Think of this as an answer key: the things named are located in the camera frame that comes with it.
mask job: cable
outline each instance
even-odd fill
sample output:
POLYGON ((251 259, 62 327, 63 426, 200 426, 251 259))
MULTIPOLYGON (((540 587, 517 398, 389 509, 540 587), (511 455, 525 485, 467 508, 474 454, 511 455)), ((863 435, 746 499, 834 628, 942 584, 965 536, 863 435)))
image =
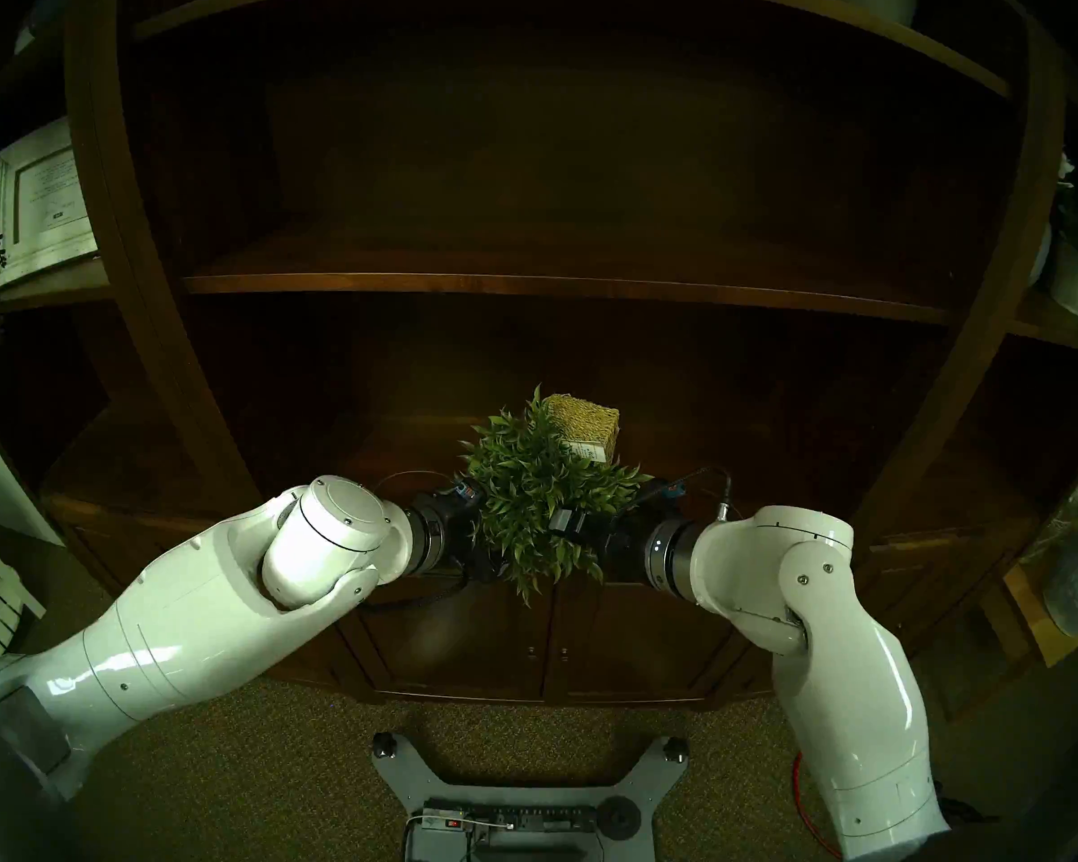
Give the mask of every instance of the cable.
POLYGON ((811 832, 812 837, 818 842, 823 849, 827 850, 834 859, 843 858, 834 847, 827 843, 827 839, 818 833, 818 829, 814 826, 810 817, 802 810, 802 794, 799 792, 799 769, 802 766, 802 751, 794 755, 794 765, 791 767, 791 790, 794 792, 794 808, 799 811, 799 818, 802 819, 802 824, 806 826, 806 830, 811 832))
POLYGON ((370 612, 375 615, 379 612, 399 612, 404 608, 423 608, 424 606, 434 604, 436 602, 441 602, 447 597, 454 597, 464 587, 468 585, 469 576, 467 572, 467 567, 460 562, 454 556, 452 557, 454 562, 459 566, 459 580, 452 584, 447 589, 440 589, 438 593, 432 593, 430 597, 411 597, 410 599, 393 599, 390 602, 361 602, 356 606, 356 610, 360 612, 370 612))
POLYGON ((407 838, 412 835, 412 822, 415 822, 415 816, 413 816, 407 821, 403 823, 403 839, 399 844, 399 862, 407 862, 407 838))
MULTIPOLYGON (((425 815, 421 815, 421 814, 417 812, 413 817, 409 816, 406 818, 406 821, 404 821, 404 823, 403 823, 403 839, 400 842, 400 849, 399 849, 399 859, 400 859, 400 862, 407 862, 407 860, 406 860, 407 859, 407 854, 406 854, 407 853, 407 844, 410 844, 410 840, 407 838, 412 835, 412 829, 415 826, 415 822, 419 821, 420 819, 445 819, 448 822, 450 821, 451 822, 455 822, 455 821, 456 822, 460 822, 461 821, 465 825, 484 825, 485 828, 502 828, 502 829, 506 829, 508 831, 514 831, 515 830, 515 828, 514 828, 515 825, 501 825, 497 821, 494 821, 494 822, 493 821, 488 821, 488 822, 487 821, 483 821, 482 822, 482 821, 476 821, 475 819, 453 819, 453 817, 450 817, 450 816, 445 816, 445 817, 444 816, 440 816, 440 817, 439 816, 434 816, 434 817, 433 816, 429 816, 428 817, 428 816, 425 816, 425 815)), ((467 839, 468 839, 467 857, 470 858, 470 856, 471 856, 471 832, 470 831, 467 832, 467 839)))
POLYGON ((661 485, 661 486, 658 486, 658 487, 652 487, 650 490, 644 490, 644 492, 641 492, 641 495, 636 495, 632 499, 632 501, 630 503, 625 503, 624 505, 622 505, 622 506, 619 508, 619 511, 617 511, 617 513, 614 513, 614 515, 611 516, 611 523, 614 524, 619 519, 619 517, 621 515, 623 515, 625 512, 627 512, 628 510, 633 510, 635 506, 639 505, 640 503, 646 503, 648 500, 652 499, 652 497, 655 497, 658 495, 662 495, 668 488, 675 487, 676 485, 685 483, 689 478, 694 478, 695 476, 701 476, 704 472, 718 472, 719 474, 721 474, 723 476, 724 479, 727 479, 727 484, 723 486, 723 497, 722 497, 722 499, 720 499, 720 502, 723 502, 723 503, 725 503, 725 505, 731 506, 732 505, 732 503, 731 503, 731 474, 723 467, 711 464, 711 465, 706 465, 706 467, 699 467, 693 472, 688 472, 681 478, 676 478, 674 482, 666 483, 666 485, 661 485))
POLYGON ((445 476, 442 472, 437 472, 434 469, 404 469, 400 472, 392 472, 389 476, 383 476, 383 478, 375 483, 375 487, 371 488, 371 492, 378 495, 379 488, 390 479, 399 478, 399 476, 417 476, 417 474, 423 474, 423 476, 440 476, 447 482, 451 482, 453 478, 453 476, 445 476))
POLYGON ((455 821, 456 822, 460 822, 461 821, 465 825, 483 825, 484 828, 501 828, 505 831, 514 831, 515 830, 515 828, 514 828, 515 825, 505 825, 505 824, 502 824, 502 823, 500 823, 498 821, 494 821, 494 822, 493 821, 488 821, 488 822, 487 821, 483 821, 482 822, 479 819, 455 819, 454 816, 451 816, 451 817, 450 816, 445 816, 445 817, 444 816, 440 816, 440 817, 439 816, 434 816, 434 817, 433 816, 429 816, 429 817, 428 816, 424 816, 423 817, 421 815, 415 815, 413 817, 412 816, 409 817, 407 820, 406 820, 407 822, 405 824, 410 824, 412 821, 415 822, 416 819, 444 819, 447 822, 450 822, 450 821, 451 822, 455 822, 455 821))

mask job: wheel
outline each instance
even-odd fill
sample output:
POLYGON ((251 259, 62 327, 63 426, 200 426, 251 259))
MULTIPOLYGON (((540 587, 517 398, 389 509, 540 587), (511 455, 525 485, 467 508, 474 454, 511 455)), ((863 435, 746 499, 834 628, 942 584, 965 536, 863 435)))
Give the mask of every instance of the wheel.
POLYGON ((381 760, 396 755, 396 736, 391 733, 375 733, 371 739, 371 753, 381 760))
POLYGON ((671 763, 687 763, 691 757, 691 749, 686 738, 668 738, 663 745, 663 756, 671 763))
POLYGON ((595 809, 595 826, 609 840, 630 840, 639 833, 642 814, 625 796, 610 796, 595 809))

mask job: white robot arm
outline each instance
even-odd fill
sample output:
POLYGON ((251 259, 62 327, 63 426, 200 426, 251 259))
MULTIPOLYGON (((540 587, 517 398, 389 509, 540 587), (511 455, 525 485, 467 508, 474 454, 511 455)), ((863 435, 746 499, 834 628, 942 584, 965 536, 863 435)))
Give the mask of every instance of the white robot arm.
POLYGON ((68 752, 44 771, 71 797, 109 741, 241 686, 398 579, 418 552, 414 515, 321 476, 219 522, 151 562, 92 626, 0 657, 0 706, 18 710, 4 720, 27 722, 26 705, 30 725, 61 733, 68 752))
POLYGON ((948 825, 927 711, 900 642, 855 594, 853 538, 845 522, 793 506, 705 528, 674 519, 648 540, 647 575, 773 652, 775 694, 843 858, 904 859, 948 825))
MULTIPOLYGON (((429 570, 446 533, 446 514, 403 511, 321 476, 163 554, 55 649, 0 658, 0 707, 15 701, 16 722, 32 720, 27 709, 61 733, 67 752, 44 773, 72 796, 113 738, 262 673, 375 586, 429 570)), ((655 522, 639 553, 652 586, 775 653, 775 690, 843 856, 902 859, 946 824, 914 675, 898 640, 857 601, 852 542, 831 516, 765 506, 705 528, 655 522)))

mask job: woven basket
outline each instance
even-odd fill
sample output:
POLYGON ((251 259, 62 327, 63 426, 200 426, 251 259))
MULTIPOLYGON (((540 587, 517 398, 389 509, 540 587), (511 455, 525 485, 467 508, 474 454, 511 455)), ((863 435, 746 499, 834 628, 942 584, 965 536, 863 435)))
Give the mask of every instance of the woven basket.
POLYGON ((609 463, 619 440, 619 412, 571 395, 550 395, 555 426, 571 449, 588 460, 609 463))

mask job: picture frame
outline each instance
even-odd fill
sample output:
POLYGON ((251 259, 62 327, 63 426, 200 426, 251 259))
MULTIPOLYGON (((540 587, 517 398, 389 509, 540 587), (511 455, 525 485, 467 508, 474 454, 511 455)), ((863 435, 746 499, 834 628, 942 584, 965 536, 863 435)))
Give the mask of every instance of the picture frame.
POLYGON ((0 152, 0 286, 97 251, 67 121, 0 152))

